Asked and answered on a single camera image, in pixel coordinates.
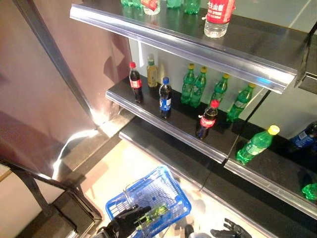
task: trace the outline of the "floor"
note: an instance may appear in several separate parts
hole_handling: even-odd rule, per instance
[[[82,189],[86,197],[103,214],[104,221],[101,226],[106,226],[110,222],[105,211],[106,202],[121,193],[127,185],[146,176],[159,165],[159,161],[141,149],[129,142],[120,141],[86,174],[87,179],[82,183]],[[156,237],[184,238],[186,224],[192,224],[196,232],[210,235],[210,229],[224,230],[224,218],[241,225],[252,237],[266,237],[233,211],[204,192],[200,192],[199,187],[183,178],[180,178],[179,181],[191,202],[192,211],[187,217],[165,229]]]

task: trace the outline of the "black shelf surface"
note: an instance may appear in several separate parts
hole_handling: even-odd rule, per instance
[[[195,136],[196,124],[198,115],[203,114],[207,105],[201,103],[196,109],[184,105],[180,102],[181,94],[173,90],[171,116],[163,119],[159,115],[159,88],[149,88],[146,78],[142,76],[141,79],[144,96],[144,102],[141,104],[135,102],[128,77],[110,88],[106,96],[215,161],[222,163],[226,159],[237,138],[237,134],[233,132],[237,131],[237,128],[226,122],[226,113],[218,110],[216,124],[210,129],[207,138],[200,140]]]
[[[211,39],[204,35],[206,12],[188,15],[163,1],[160,13],[148,16],[118,0],[94,0],[73,4],[70,17],[282,93],[301,65],[307,33],[233,15],[227,33]],[[316,39],[306,69],[314,78]]]
[[[317,159],[305,150],[288,154],[288,141],[275,136],[271,146],[246,165],[236,160],[236,153],[254,134],[264,131],[248,123],[233,147],[225,168],[317,219],[317,205],[303,196],[301,189],[317,182]]]
[[[315,219],[235,175],[143,119],[132,119],[121,130],[120,137],[197,183],[203,184],[206,181],[204,191],[247,219],[268,237],[316,237]]]

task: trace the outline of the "red label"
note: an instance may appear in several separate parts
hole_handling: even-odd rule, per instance
[[[137,81],[130,80],[131,88],[141,88],[142,87],[142,81],[139,79]]]
[[[207,21],[216,24],[228,23],[235,8],[234,3],[235,0],[210,0]]]
[[[215,120],[207,120],[205,117],[202,117],[200,119],[200,125],[202,125],[203,127],[212,127],[214,125],[214,123],[216,122],[216,119]]]
[[[141,0],[141,4],[148,7],[152,11],[158,7],[158,0]]]

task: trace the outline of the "wall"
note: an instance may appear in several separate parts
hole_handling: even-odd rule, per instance
[[[36,183],[48,203],[52,203],[64,192],[39,180]],[[2,165],[0,191],[0,237],[13,238],[36,218],[41,208],[20,178]]]

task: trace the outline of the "blue label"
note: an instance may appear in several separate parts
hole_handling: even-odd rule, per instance
[[[315,141],[315,139],[307,136],[304,130],[291,140],[299,148],[305,148]]]
[[[159,100],[159,109],[161,111],[169,111],[170,110],[170,103],[171,103],[171,99],[160,99]]]

